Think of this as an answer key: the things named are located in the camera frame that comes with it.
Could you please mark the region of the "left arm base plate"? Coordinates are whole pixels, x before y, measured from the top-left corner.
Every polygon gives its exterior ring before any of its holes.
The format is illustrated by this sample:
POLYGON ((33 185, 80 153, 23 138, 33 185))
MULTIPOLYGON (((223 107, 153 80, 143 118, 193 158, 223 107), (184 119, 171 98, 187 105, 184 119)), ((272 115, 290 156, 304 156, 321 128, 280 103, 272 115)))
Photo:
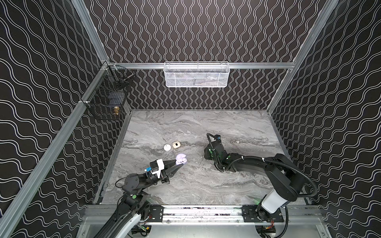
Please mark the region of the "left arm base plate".
POLYGON ((147 223, 161 223, 163 221, 164 207, 161 205, 150 205, 147 223))

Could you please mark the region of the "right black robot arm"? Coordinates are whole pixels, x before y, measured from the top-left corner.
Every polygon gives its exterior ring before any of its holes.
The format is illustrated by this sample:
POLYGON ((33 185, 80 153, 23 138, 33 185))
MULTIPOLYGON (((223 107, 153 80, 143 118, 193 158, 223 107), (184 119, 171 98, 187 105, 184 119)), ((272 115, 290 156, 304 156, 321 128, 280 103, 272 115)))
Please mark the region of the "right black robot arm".
POLYGON ((257 216, 262 221, 269 220, 271 215, 289 202, 317 195, 316 183, 283 154, 258 157, 228 153, 221 140, 217 139, 209 141, 204 149, 204 158, 213 161, 220 172, 247 172, 268 177, 273 189, 256 208, 257 216))

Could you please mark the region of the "beige earbud charging case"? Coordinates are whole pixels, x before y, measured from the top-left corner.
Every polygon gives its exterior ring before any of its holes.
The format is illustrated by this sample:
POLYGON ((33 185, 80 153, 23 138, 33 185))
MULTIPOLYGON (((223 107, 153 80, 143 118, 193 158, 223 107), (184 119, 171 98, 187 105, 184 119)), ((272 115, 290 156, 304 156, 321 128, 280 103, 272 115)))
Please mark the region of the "beige earbud charging case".
POLYGON ((181 147, 181 143, 179 141, 175 141, 175 142, 172 143, 172 147, 174 149, 178 149, 178 148, 181 147))

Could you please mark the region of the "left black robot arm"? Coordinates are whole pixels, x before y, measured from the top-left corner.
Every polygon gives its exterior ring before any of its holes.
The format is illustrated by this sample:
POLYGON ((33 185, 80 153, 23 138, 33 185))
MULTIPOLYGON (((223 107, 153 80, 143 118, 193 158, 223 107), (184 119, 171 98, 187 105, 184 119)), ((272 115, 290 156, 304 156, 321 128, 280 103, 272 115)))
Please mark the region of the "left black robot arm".
POLYGON ((95 235, 96 238, 125 238, 139 223, 150 216, 149 194, 144 190, 160 183, 169 183, 170 178, 187 162, 186 155, 179 154, 174 160, 162 159, 150 162, 141 174, 130 174, 121 186, 123 195, 118 200, 115 212, 95 235))

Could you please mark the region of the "purple round charging case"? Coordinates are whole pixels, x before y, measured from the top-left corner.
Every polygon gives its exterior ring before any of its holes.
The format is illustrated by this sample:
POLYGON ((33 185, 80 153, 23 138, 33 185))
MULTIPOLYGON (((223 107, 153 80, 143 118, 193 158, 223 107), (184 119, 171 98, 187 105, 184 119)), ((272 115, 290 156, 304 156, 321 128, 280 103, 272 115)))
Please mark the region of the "purple round charging case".
POLYGON ((178 154, 176 156, 176 165, 185 164, 187 162, 187 156, 185 154, 178 154))

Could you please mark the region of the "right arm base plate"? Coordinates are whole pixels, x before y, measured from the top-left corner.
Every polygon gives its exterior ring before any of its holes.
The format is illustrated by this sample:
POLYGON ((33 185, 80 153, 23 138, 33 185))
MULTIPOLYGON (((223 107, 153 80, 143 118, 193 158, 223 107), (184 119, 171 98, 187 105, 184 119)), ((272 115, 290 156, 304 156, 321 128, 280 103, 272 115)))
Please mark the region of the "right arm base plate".
POLYGON ((269 213, 258 205, 242 206, 242 217, 245 223, 283 223, 284 217, 278 208, 274 213, 269 213))

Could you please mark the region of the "white round charging case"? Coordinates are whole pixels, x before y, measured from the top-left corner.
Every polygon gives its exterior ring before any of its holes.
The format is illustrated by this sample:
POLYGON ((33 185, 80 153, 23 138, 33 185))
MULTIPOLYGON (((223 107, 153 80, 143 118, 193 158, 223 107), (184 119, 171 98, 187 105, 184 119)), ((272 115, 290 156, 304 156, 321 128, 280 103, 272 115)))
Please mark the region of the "white round charging case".
POLYGON ((170 144, 166 144, 166 145, 163 146, 163 149, 165 151, 170 151, 172 149, 172 146, 170 144))

